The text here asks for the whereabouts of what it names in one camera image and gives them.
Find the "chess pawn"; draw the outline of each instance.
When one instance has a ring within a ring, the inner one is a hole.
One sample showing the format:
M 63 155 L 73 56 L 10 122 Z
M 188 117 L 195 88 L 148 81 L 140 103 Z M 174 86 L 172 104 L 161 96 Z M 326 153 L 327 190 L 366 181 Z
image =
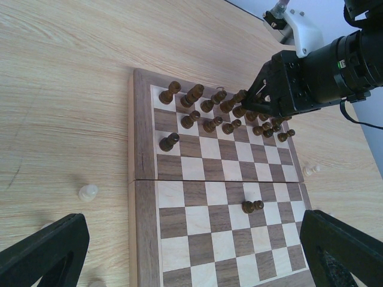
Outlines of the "chess pawn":
M 210 100 L 204 100 L 201 103 L 201 110 L 203 112 L 209 112 L 213 109 L 214 105 L 218 105 L 225 97 L 227 96 L 227 92 L 222 90 L 216 94 L 213 94 Z
M 236 103 L 239 103 L 241 100 L 243 100 L 246 97 L 246 90 L 240 90 L 238 93 L 236 93 L 232 99 L 225 100 L 223 103 L 221 103 L 220 108 L 221 111 L 223 111 L 225 114 L 229 113 Z
M 171 151 L 173 146 L 180 140 L 180 136 L 177 133 L 171 133 L 167 138 L 163 138 L 160 141 L 160 149 L 163 151 Z
M 202 97 L 205 87 L 201 84 L 196 84 L 185 96 L 181 98 L 181 104 L 185 108 L 191 107 L 195 102 Z
M 295 135 L 295 130 L 288 130 L 286 133 L 280 133 L 278 139 L 280 142 L 285 142 L 288 138 Z
M 243 106 L 236 106 L 233 108 L 233 115 L 236 118 L 242 118 L 247 112 L 247 109 L 245 109 Z
M 215 117 L 212 121 L 206 121 L 203 124 L 203 129 L 207 133 L 212 133 L 215 130 L 215 127 L 219 126 L 223 122 L 221 117 Z
M 194 122 L 197 121 L 200 117 L 201 114 L 199 111 L 193 111 L 190 113 L 190 115 L 186 115 L 182 118 L 181 125 L 185 129 L 190 129 L 194 125 Z
M 181 90 L 181 85 L 179 82 L 173 81 L 169 85 L 167 91 L 160 93 L 159 99 L 164 105 L 168 105 L 173 101 L 173 95 L 177 94 Z
M 254 202 L 251 201 L 244 201 L 242 202 L 242 210 L 245 213 L 252 213 L 254 210 L 261 210 L 263 209 L 265 205 L 263 204 L 263 201 L 257 200 Z
M 256 136 L 260 136 L 265 130 L 271 129 L 271 123 L 264 123 L 262 126 L 259 127 L 253 127 L 253 133 Z
M 226 134 L 229 135 L 234 132 L 235 129 L 240 127 L 242 124 L 241 120 L 233 120 L 231 124 L 224 124 L 222 127 L 222 131 Z

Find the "wooden table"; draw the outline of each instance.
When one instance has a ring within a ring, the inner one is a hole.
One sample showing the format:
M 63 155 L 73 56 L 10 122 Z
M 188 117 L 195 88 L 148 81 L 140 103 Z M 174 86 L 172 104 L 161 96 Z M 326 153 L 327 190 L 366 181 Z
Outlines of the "wooden table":
M 127 286 L 127 79 L 131 67 L 237 92 L 282 49 L 260 20 L 212 1 L 0 4 L 0 250 L 73 212 L 90 247 L 79 286 Z M 382 179 L 338 107 L 294 117 L 314 208 L 382 240 Z M 91 203 L 77 197 L 99 186 Z

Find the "white pawn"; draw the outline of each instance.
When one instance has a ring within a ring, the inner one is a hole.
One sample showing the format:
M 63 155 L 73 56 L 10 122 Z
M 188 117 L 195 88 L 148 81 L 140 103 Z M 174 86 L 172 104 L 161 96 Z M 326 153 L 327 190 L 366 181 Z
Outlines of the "white pawn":
M 303 168 L 303 173 L 307 176 L 310 176 L 312 175 L 313 173 L 315 172 L 320 172 L 321 171 L 321 167 L 319 165 L 316 165 L 316 166 L 313 166 L 313 167 L 308 167 L 308 166 L 305 166 Z
M 96 185 L 85 185 L 84 187 L 81 187 L 80 191 L 78 192 L 78 198 L 84 202 L 90 202 L 95 199 L 97 193 L 98 187 Z

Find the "black cable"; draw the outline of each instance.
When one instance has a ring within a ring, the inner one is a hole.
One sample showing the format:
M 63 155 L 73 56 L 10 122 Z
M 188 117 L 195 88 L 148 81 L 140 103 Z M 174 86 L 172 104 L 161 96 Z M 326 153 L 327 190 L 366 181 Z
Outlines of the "black cable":
M 362 123 L 361 121 L 356 121 L 354 120 L 353 118 L 350 117 L 350 115 L 347 113 L 346 111 L 346 105 L 345 105 L 345 102 L 346 102 L 346 99 L 344 100 L 341 100 L 341 103 L 339 104 L 339 107 L 341 108 L 341 113 L 342 115 L 344 115 L 344 117 L 349 120 L 350 122 L 354 123 L 354 124 L 364 124 L 365 126 L 368 126 L 368 127 L 374 127 L 376 129 L 379 129 L 379 130 L 383 130 L 383 127 L 378 127 L 378 126 L 374 126 L 373 124 L 367 124 L 367 123 Z

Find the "fallen chess piece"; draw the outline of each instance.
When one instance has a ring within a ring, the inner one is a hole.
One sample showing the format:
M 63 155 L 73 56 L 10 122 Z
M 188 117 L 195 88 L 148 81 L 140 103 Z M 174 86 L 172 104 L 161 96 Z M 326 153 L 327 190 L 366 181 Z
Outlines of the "fallen chess piece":
M 263 201 L 257 200 L 254 202 L 251 201 L 244 201 L 242 202 L 242 210 L 245 213 L 252 213 L 254 210 L 261 210 L 263 209 L 265 205 L 263 204 Z

